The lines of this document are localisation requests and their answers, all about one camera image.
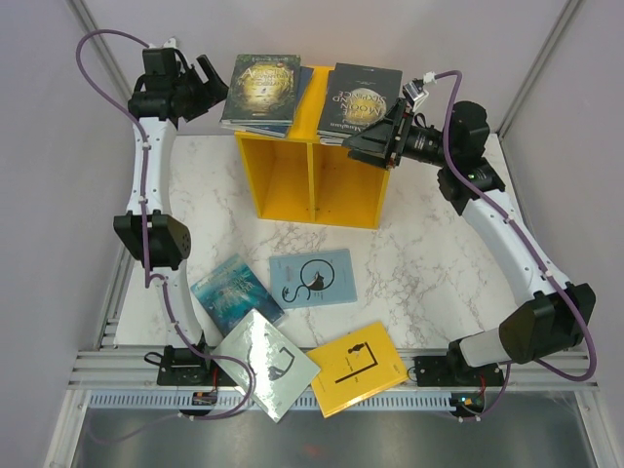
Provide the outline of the light blue cat book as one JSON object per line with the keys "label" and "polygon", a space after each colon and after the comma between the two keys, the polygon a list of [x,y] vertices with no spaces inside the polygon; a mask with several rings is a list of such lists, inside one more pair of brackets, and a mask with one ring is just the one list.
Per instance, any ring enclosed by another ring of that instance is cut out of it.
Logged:
{"label": "light blue cat book", "polygon": [[269,258],[272,296],[284,309],[357,301],[348,249]]}

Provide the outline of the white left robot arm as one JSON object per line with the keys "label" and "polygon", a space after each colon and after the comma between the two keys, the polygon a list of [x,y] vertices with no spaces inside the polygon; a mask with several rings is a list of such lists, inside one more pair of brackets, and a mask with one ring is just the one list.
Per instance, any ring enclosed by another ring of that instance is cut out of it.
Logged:
{"label": "white left robot arm", "polygon": [[225,101],[228,87],[206,56],[189,62],[175,40],[143,49],[142,63],[125,109],[135,139],[133,185],[113,229],[141,264],[145,287],[158,294],[167,349],[189,352],[179,363],[179,373],[201,385],[212,377],[214,363],[204,355],[205,334],[187,282],[191,234],[171,207],[171,157],[180,122],[201,117]]}

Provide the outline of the black Moon and Sixpence book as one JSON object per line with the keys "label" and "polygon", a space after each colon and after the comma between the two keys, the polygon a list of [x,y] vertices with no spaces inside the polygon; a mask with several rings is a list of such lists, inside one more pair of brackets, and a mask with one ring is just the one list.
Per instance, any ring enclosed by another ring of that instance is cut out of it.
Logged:
{"label": "black Moon and Sixpence book", "polygon": [[396,101],[403,72],[337,62],[328,75],[319,138],[344,139],[378,122]]}

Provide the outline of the navy blue crest book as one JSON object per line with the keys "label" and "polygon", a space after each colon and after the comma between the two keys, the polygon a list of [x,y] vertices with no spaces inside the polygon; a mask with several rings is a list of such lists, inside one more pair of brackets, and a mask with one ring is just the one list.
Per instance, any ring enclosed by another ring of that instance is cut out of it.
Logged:
{"label": "navy blue crest book", "polygon": [[311,81],[311,67],[258,62],[233,76],[220,124],[229,130],[285,138]]}

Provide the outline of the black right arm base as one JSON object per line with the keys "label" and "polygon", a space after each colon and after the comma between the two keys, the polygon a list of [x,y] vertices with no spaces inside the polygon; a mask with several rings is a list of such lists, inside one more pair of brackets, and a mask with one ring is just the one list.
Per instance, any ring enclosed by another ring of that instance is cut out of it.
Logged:
{"label": "black right arm base", "polygon": [[419,387],[499,387],[504,382],[503,371],[497,364],[470,367],[458,340],[448,346],[445,355],[416,356],[413,362]]}

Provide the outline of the teal ocean cover book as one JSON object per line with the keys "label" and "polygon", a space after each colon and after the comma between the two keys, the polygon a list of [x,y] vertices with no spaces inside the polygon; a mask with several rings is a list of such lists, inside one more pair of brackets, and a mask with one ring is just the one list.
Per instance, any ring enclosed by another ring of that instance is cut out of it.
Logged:
{"label": "teal ocean cover book", "polygon": [[232,255],[190,288],[222,336],[227,336],[253,309],[269,323],[285,315],[249,265]]}

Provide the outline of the pale grey-green circle book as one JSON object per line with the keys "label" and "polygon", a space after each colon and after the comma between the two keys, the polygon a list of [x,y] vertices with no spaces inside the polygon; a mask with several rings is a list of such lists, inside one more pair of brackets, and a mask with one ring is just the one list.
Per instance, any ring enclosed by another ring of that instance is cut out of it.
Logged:
{"label": "pale grey-green circle book", "polygon": [[308,356],[257,310],[251,310],[212,352],[216,363],[278,423],[320,372]]}

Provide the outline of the yellow file folder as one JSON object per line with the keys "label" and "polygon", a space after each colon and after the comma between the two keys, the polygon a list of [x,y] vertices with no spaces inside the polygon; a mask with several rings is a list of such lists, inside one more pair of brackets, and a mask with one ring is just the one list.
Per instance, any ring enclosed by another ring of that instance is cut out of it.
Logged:
{"label": "yellow file folder", "polygon": [[324,418],[409,379],[406,365],[380,322],[316,347],[306,356],[320,368],[311,388]]}

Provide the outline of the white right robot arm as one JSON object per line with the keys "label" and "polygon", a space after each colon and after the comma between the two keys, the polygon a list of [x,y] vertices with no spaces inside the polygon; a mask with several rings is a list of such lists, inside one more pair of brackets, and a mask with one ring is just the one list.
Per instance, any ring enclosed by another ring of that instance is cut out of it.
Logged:
{"label": "white right robot arm", "polygon": [[378,122],[342,142],[350,158],[381,169],[404,158],[438,167],[444,198],[481,237],[511,288],[518,307],[508,318],[449,344],[445,369],[459,384],[486,366],[543,364],[547,356],[588,343],[596,304],[593,289],[573,284],[527,231],[484,155],[488,136],[487,112],[475,102],[455,103],[438,130],[416,123],[399,98]]}

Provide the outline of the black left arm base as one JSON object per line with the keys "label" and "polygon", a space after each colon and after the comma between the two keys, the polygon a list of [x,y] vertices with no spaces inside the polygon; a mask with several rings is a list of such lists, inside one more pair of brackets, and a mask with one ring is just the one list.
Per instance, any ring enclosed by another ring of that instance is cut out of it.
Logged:
{"label": "black left arm base", "polygon": [[158,369],[159,386],[235,386],[236,383],[214,361],[206,361],[188,348],[166,346],[162,352],[150,351],[143,361]]}

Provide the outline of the green forest cover book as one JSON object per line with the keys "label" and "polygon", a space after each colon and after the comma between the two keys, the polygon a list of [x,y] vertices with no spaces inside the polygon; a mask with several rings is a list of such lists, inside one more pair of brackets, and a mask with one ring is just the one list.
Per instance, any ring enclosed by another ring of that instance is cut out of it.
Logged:
{"label": "green forest cover book", "polygon": [[300,64],[300,55],[238,55],[220,122],[224,125],[290,124],[294,117]]}

